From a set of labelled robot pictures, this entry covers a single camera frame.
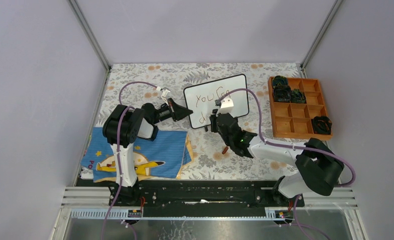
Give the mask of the dark red marker cap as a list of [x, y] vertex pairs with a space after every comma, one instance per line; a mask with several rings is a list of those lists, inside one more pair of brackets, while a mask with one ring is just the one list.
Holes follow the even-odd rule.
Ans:
[[226, 154], [226, 153], [228, 152], [228, 150], [229, 150], [229, 147], [226, 146], [226, 147], [222, 150], [222, 154], [223, 154], [223, 155]]

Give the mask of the small whiteboard black frame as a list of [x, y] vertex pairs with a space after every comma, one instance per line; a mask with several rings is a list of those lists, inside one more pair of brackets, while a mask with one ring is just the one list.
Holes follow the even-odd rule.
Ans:
[[[230, 76], [218, 80], [199, 83], [183, 89], [185, 103], [193, 113], [189, 115], [190, 126], [199, 129], [210, 125], [209, 116], [216, 109], [215, 101], [235, 89], [246, 89], [247, 78], [244, 74]], [[231, 115], [243, 117], [249, 113], [247, 91], [238, 91], [229, 95], [234, 107]]]

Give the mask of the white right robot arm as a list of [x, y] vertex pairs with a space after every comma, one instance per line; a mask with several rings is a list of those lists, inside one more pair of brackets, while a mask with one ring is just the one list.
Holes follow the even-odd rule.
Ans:
[[229, 113], [210, 116], [211, 131], [219, 133], [225, 144], [238, 156], [275, 160], [294, 166], [298, 172], [282, 176], [272, 191], [272, 201], [286, 205], [291, 198], [305, 193], [329, 196], [344, 169], [344, 163], [320, 140], [289, 145], [284, 141], [263, 141], [260, 135], [243, 130]]

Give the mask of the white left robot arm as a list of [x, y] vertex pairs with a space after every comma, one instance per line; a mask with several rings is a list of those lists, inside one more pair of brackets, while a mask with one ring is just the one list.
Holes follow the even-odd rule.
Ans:
[[139, 108], [119, 104], [103, 124], [102, 134], [111, 145], [115, 156], [116, 184], [126, 187], [121, 192], [125, 204], [135, 205], [140, 193], [133, 188], [138, 180], [133, 161], [133, 146], [137, 138], [154, 141], [158, 134], [157, 123], [167, 119], [177, 122], [193, 113], [191, 109], [181, 106], [168, 98], [156, 108], [145, 103]]

